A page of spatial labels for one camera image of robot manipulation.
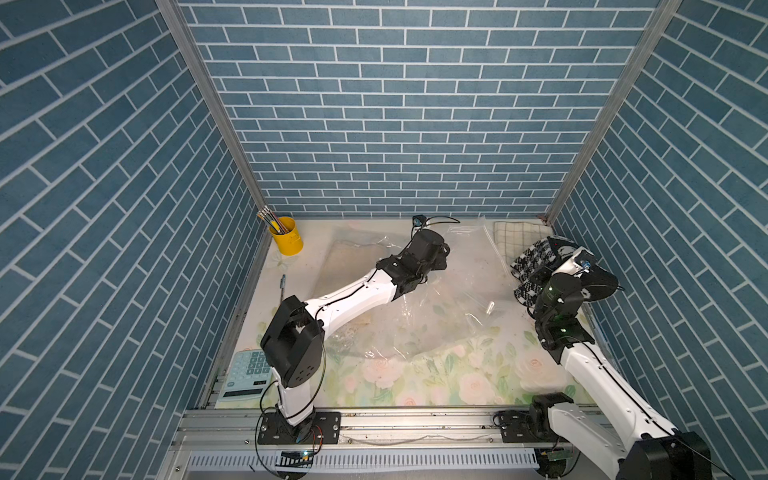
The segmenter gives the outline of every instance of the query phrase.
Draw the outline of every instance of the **wire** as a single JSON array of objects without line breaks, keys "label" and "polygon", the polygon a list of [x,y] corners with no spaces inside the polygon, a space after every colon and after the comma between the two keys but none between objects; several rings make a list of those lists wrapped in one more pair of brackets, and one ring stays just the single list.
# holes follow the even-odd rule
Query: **wire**
[{"label": "wire", "polygon": [[472,440],[489,439],[489,438],[491,438],[490,435],[480,435],[480,436],[477,436],[477,437],[472,437],[470,439],[452,439],[451,437],[446,437],[445,435],[424,435],[423,437],[418,437],[417,439],[402,440],[400,442],[389,442],[389,443],[368,442],[367,440],[360,440],[360,439],[352,439],[352,440],[355,443],[362,443],[364,445],[371,445],[372,447],[386,447],[386,446],[390,446],[390,445],[402,445],[404,443],[418,442],[418,441],[424,440],[424,439],[445,439],[445,440],[451,440],[452,442],[471,442]]},{"label": "wire", "polygon": [[277,380],[273,380],[272,383],[267,385],[266,388],[264,389],[264,391],[261,392],[261,398],[259,398],[259,410],[261,410],[261,415],[264,415],[264,413],[265,413],[264,412],[264,405],[262,403],[262,401],[264,400],[264,396],[266,395],[266,392],[270,389],[270,387],[272,385],[274,385],[275,383],[277,383]]},{"label": "wire", "polygon": [[576,460],[574,461],[574,464],[571,465],[571,467],[568,469],[567,472],[564,472],[563,475],[560,475],[560,478],[563,478],[566,475],[568,475],[569,473],[573,472],[574,468],[576,468],[576,464],[578,463],[578,459],[580,459],[580,458],[581,458],[581,450],[579,450],[578,453],[576,454]]},{"label": "wire", "polygon": [[299,410],[298,412],[294,413],[291,416],[286,417],[286,420],[291,420],[294,417],[297,417],[303,412],[304,410],[308,409],[310,406],[312,406],[312,403],[315,401],[315,398],[317,397],[317,394],[320,393],[320,387],[323,386],[323,379],[326,378],[326,366],[328,365],[328,358],[326,357],[326,346],[324,342],[320,342],[320,346],[323,348],[323,372],[320,374],[320,382],[317,384],[317,390],[315,390],[315,394],[312,395],[312,398],[310,401],[304,406],[303,409]]},{"label": "wire", "polygon": [[346,300],[346,299],[350,298],[352,295],[354,295],[355,293],[358,293],[358,292],[359,292],[359,291],[360,291],[360,290],[361,290],[361,289],[362,289],[362,288],[363,288],[363,287],[366,285],[366,283],[368,283],[369,281],[371,281],[371,279],[373,278],[373,276],[374,276],[374,275],[376,275],[376,272],[378,272],[378,271],[379,271],[379,269],[378,269],[378,268],[377,268],[377,269],[374,269],[373,273],[371,273],[371,276],[369,276],[369,277],[368,277],[368,278],[367,278],[367,279],[366,279],[364,282],[362,282],[362,283],[360,284],[360,286],[358,286],[357,288],[355,288],[355,291],[353,291],[353,292],[352,292],[352,293],[350,293],[349,295],[347,295],[347,296],[343,296],[343,297],[341,297],[341,298],[337,298],[336,300],[334,300],[334,301],[332,301],[332,302],[328,302],[328,303],[326,303],[325,305],[321,306],[321,307],[320,307],[320,308],[319,308],[317,311],[318,311],[318,312],[322,312],[322,311],[323,311],[323,310],[324,310],[324,309],[325,309],[325,308],[326,308],[328,305],[333,305],[333,304],[334,304],[334,303],[336,303],[336,302],[340,302],[340,301],[342,301],[342,300]]},{"label": "wire", "polygon": [[256,452],[256,458],[259,461],[259,463],[261,464],[262,468],[264,468],[264,470],[267,470],[269,473],[271,473],[272,475],[276,476],[280,480],[285,480],[282,475],[277,473],[277,470],[272,470],[271,468],[267,468],[267,466],[264,465],[264,462],[261,459],[261,455],[259,455],[259,432],[261,431],[261,422],[263,421],[263,418],[264,418],[264,410],[261,409],[261,416],[259,417],[259,421],[256,424],[256,431],[253,434],[253,450]]},{"label": "wire", "polygon": [[[453,220],[453,221],[451,221],[451,222],[434,222],[434,223],[430,223],[429,221],[432,220],[433,218],[448,218],[448,219]],[[427,219],[427,221],[425,222],[425,226],[429,227],[430,225],[437,225],[438,223],[461,223],[461,221],[455,219],[454,217],[448,217],[447,215],[435,215],[434,217],[430,217],[430,218]]]},{"label": "wire", "polygon": [[603,366],[603,371],[604,371],[604,372],[606,372],[606,373],[608,374],[608,376],[609,376],[609,377],[611,377],[611,380],[613,380],[613,381],[614,381],[614,383],[616,384],[616,386],[617,386],[617,387],[619,387],[619,388],[621,389],[621,391],[622,391],[622,392],[624,392],[624,394],[625,394],[627,397],[629,397],[629,399],[630,399],[630,400],[632,400],[632,402],[633,402],[633,403],[634,403],[634,404],[635,404],[635,405],[636,405],[636,406],[637,406],[637,407],[638,407],[638,408],[639,408],[639,409],[642,411],[642,413],[643,413],[643,414],[645,414],[645,416],[646,416],[646,417],[648,417],[648,420],[650,420],[650,422],[651,422],[651,423],[653,423],[654,425],[656,425],[656,427],[658,427],[658,428],[659,428],[659,430],[661,430],[662,432],[666,433],[666,434],[667,434],[667,435],[669,435],[670,437],[672,437],[672,438],[676,439],[678,442],[680,442],[680,443],[681,443],[681,445],[682,445],[682,446],[684,446],[685,448],[687,448],[687,449],[691,450],[691,451],[692,451],[693,453],[695,453],[696,455],[699,455],[699,456],[700,456],[701,458],[703,458],[704,460],[707,460],[707,461],[708,461],[710,464],[712,464],[713,466],[716,466],[716,467],[717,467],[719,470],[721,470],[721,472],[722,472],[722,473],[724,473],[724,474],[728,475],[728,477],[732,478],[733,480],[736,480],[736,477],[734,477],[733,475],[731,475],[731,474],[730,474],[730,472],[728,472],[728,471],[727,471],[725,468],[723,468],[723,467],[719,466],[717,463],[713,462],[713,461],[712,461],[710,458],[707,458],[705,455],[702,455],[701,453],[697,452],[697,451],[696,451],[696,450],[695,450],[693,447],[691,447],[691,446],[690,446],[690,445],[688,445],[686,442],[684,442],[684,441],[683,441],[683,439],[682,439],[680,436],[678,436],[678,435],[676,435],[676,434],[674,434],[674,433],[671,433],[671,432],[667,431],[667,430],[666,430],[664,427],[662,427],[661,425],[659,425],[659,424],[658,424],[658,422],[657,422],[656,420],[654,420],[654,419],[653,419],[653,417],[651,417],[651,416],[648,414],[648,412],[646,412],[646,411],[645,411],[645,409],[644,409],[644,408],[643,408],[643,407],[640,405],[640,403],[638,403],[638,402],[637,402],[637,400],[635,400],[635,399],[632,397],[632,395],[630,395],[630,394],[629,394],[629,392],[628,392],[628,391],[627,391],[627,390],[626,390],[626,389],[625,389],[625,388],[624,388],[624,387],[623,387],[623,386],[622,386],[622,385],[621,385],[621,384],[618,382],[618,380],[616,380],[616,379],[614,378],[614,376],[613,376],[613,375],[611,375],[611,372],[610,372],[610,371],[608,371],[608,369],[604,368],[604,364],[603,364],[603,363],[602,363],[602,361],[600,360],[600,357],[598,357],[598,356],[597,356],[597,355],[594,353],[594,350],[593,350],[593,349],[592,349],[592,348],[589,346],[589,344],[587,344],[586,342],[584,342],[584,341],[582,341],[582,340],[579,340],[579,339],[577,339],[577,338],[575,338],[575,337],[573,337],[573,336],[567,336],[567,335],[565,335],[565,336],[563,336],[563,337],[564,337],[564,338],[569,338],[569,339],[574,339],[574,340],[576,340],[576,341],[577,341],[577,343],[581,343],[581,344],[583,344],[584,346],[586,346],[586,347],[589,349],[590,353],[591,353],[591,354],[594,356],[594,358],[595,358],[595,359],[598,361],[598,363],[599,363],[601,366]]},{"label": "wire", "polygon": [[317,452],[313,453],[312,456],[315,456],[315,455],[319,454],[320,450],[323,449],[323,429],[320,428],[320,425],[315,425],[315,427],[317,427],[317,430],[320,432],[320,436],[319,436],[320,445],[317,446]]}]

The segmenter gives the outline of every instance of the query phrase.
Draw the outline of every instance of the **blue brick wall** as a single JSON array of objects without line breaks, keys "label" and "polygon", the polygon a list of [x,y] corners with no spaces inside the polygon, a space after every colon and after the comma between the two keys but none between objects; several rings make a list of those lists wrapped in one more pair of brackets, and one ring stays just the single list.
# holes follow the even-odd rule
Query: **blue brick wall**
[{"label": "blue brick wall", "polygon": [[544,213],[656,3],[182,1],[270,202],[313,217]]},{"label": "blue brick wall", "polygon": [[736,478],[768,465],[767,5],[683,1],[557,225],[627,288],[625,376]]},{"label": "blue brick wall", "polygon": [[0,478],[144,478],[258,238],[152,0],[0,2]]}]

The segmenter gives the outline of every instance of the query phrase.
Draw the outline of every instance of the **plastic bag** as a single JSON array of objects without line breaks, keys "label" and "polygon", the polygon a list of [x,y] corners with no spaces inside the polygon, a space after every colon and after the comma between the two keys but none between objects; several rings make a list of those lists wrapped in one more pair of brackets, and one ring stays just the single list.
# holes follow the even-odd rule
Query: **plastic bag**
[{"label": "plastic bag", "polygon": [[[517,281],[485,228],[476,225],[431,227],[450,246],[448,268],[431,272],[411,293],[377,306],[326,339],[331,354],[411,359],[476,335],[505,315]],[[322,296],[359,279],[379,258],[399,253],[408,237],[376,238],[374,233],[340,230],[313,296]]]}]

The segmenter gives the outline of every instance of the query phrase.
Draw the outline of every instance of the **yellow cup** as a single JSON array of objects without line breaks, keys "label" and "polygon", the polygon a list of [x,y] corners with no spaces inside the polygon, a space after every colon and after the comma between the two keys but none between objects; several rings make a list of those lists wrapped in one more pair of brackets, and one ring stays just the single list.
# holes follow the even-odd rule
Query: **yellow cup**
[{"label": "yellow cup", "polygon": [[274,227],[269,227],[272,238],[274,238],[275,243],[277,243],[277,249],[280,250],[280,253],[287,255],[288,257],[296,255],[304,248],[304,242],[301,240],[299,231],[296,228],[296,221],[291,217],[280,217],[280,221],[283,222],[285,228],[288,229],[288,233],[280,235],[275,231]]}]

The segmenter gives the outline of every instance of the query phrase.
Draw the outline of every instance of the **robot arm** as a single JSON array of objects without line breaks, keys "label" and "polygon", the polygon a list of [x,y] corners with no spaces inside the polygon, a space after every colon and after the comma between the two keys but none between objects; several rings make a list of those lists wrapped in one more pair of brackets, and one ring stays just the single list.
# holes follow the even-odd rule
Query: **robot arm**
[{"label": "robot arm", "polygon": [[450,253],[443,238],[421,228],[398,255],[379,260],[363,278],[336,292],[302,302],[289,296],[278,307],[261,340],[277,380],[278,410],[296,438],[311,427],[314,412],[307,380],[320,367],[323,341],[375,306],[412,292],[432,270],[444,270]]},{"label": "robot arm", "polygon": [[706,443],[694,432],[681,433],[650,406],[576,319],[584,285],[589,284],[582,277],[594,268],[592,253],[576,250],[546,281],[531,316],[541,346],[587,390],[615,434],[592,422],[561,393],[535,397],[534,433],[568,439],[609,478],[711,478]]}]

